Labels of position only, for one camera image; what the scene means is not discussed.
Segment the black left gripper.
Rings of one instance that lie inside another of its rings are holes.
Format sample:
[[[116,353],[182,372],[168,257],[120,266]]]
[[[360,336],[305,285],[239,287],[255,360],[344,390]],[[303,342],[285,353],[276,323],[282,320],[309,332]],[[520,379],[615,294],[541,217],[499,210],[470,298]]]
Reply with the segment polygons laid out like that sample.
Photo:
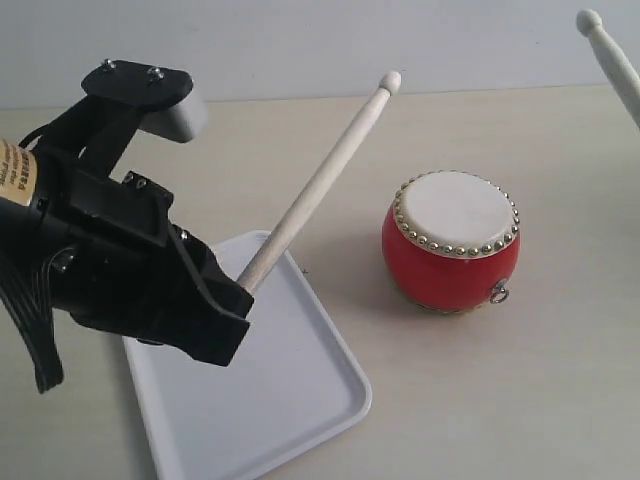
[[[1,303],[20,333],[49,342],[64,310],[82,326],[229,366],[254,297],[171,222],[172,201],[146,179],[98,178],[3,143]]]

